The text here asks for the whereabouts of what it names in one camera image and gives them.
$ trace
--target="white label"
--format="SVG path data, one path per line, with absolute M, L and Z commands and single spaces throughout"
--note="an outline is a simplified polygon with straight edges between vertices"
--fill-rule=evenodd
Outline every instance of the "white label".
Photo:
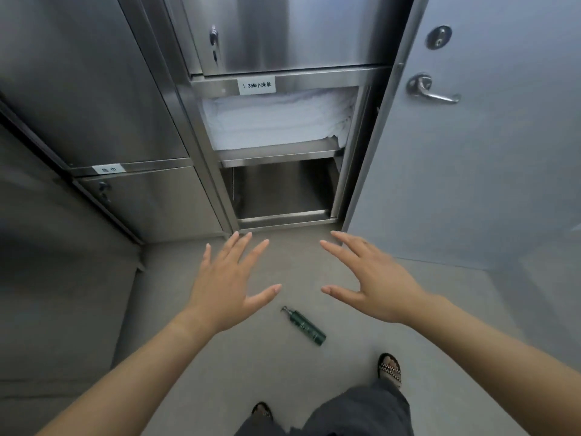
M 125 173 L 125 168 L 121 167 L 121 164 L 93 165 L 93 170 L 97 174 Z
M 276 93 L 274 75 L 238 78 L 240 94 Z

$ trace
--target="finger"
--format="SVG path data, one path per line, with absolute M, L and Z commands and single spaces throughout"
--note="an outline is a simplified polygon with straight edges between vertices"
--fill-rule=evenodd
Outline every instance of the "finger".
M 250 254 L 248 254 L 246 256 L 246 258 L 244 259 L 244 261 L 242 262 L 242 265 L 244 266 L 244 268 L 248 269 L 249 271 L 254 267 L 254 265 L 256 264 L 256 262 L 258 261 L 258 258 L 262 255 L 262 253 L 264 252 L 264 250 L 266 248 L 268 248 L 268 243 L 270 241 L 268 239 L 261 241 L 257 247 L 255 247 Z
M 362 237 L 342 233 L 341 231 L 331 231 L 330 233 L 331 235 L 333 235 L 333 237 L 338 238 L 343 243 L 345 243 L 349 247 L 349 249 L 351 249 L 359 257 L 364 257 L 373 252 L 373 249 L 371 248 L 372 246 L 371 243 L 369 243 Z
M 267 304 L 269 304 L 274 297 L 280 292 L 282 284 L 276 284 L 266 288 L 261 293 L 253 295 L 251 297 L 246 297 L 244 300 L 244 310 L 246 312 L 246 317 L 256 313 L 258 309 L 264 308 Z
M 238 260 L 240 260 L 240 257 L 242 257 L 244 249 L 246 249 L 246 246 L 248 245 L 248 242 L 251 241 L 251 238 L 252 233 L 248 233 L 242 237 L 239 241 L 236 242 L 230 252 L 228 252 L 228 256 L 226 258 L 238 263 Z
M 230 252 L 232 247 L 238 241 L 238 237 L 240 237 L 240 234 L 238 233 L 238 231 L 236 231 L 234 234 L 232 234 L 230 236 L 230 238 L 226 241 L 226 243 L 224 243 L 222 250 L 218 253 L 216 260 L 223 260 L 224 258 L 226 258 L 228 256 L 228 253 Z
M 212 261 L 212 247 L 209 243 L 206 243 L 206 250 L 204 251 L 204 256 L 202 257 L 202 262 L 200 263 L 200 271 L 206 269 L 210 262 Z
M 353 252 L 351 252 L 349 249 L 342 248 L 339 245 L 327 242 L 325 240 L 321 240 L 320 243 L 323 249 L 329 251 L 332 255 L 341 260 L 345 264 L 345 266 L 347 266 L 350 270 L 355 272 L 355 268 L 359 263 L 359 257 L 353 254 Z
M 350 291 L 334 284 L 323 286 L 321 291 L 355 309 L 359 309 L 360 303 L 365 299 L 365 295 L 360 292 Z

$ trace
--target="sandal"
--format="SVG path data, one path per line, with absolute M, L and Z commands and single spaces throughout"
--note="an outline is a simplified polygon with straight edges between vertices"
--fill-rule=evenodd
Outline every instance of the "sandal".
M 270 418 L 271 421 L 274 421 L 274 417 L 272 416 L 272 411 L 270 410 L 270 407 L 265 402 L 262 402 L 262 401 L 260 401 L 258 404 L 256 404 L 254 406 L 254 408 L 252 409 L 251 415 L 254 414 L 254 412 L 258 409 L 259 405 L 262 405 L 262 407 L 264 408 L 262 415 L 266 416 L 267 418 Z
M 387 364 L 384 364 L 383 360 L 385 359 L 386 356 L 391 358 L 392 361 L 396 363 L 397 367 L 392 367 L 392 366 L 389 366 Z M 381 378 L 381 376 L 379 374 L 380 372 L 385 372 L 388 375 L 395 378 L 397 380 L 397 382 L 399 382 L 400 384 L 402 383 L 402 369 L 400 368 L 399 362 L 397 362 L 396 357 L 394 357 L 391 353 L 385 352 L 379 356 L 379 359 L 377 361 L 377 377 L 378 378 Z

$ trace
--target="pant leg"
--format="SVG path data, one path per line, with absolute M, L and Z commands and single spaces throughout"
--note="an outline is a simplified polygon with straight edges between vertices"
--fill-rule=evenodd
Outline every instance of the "pant leg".
M 234 436 L 287 436 L 280 425 L 261 413 L 246 419 Z
M 305 435 L 413 436 L 410 405 L 388 380 L 353 387 L 324 403 L 303 427 Z

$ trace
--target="folded white sheet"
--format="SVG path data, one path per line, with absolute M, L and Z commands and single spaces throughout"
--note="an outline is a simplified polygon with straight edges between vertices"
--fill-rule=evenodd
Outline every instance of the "folded white sheet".
M 214 150 L 291 144 L 336 136 L 347 142 L 357 87 L 202 100 Z

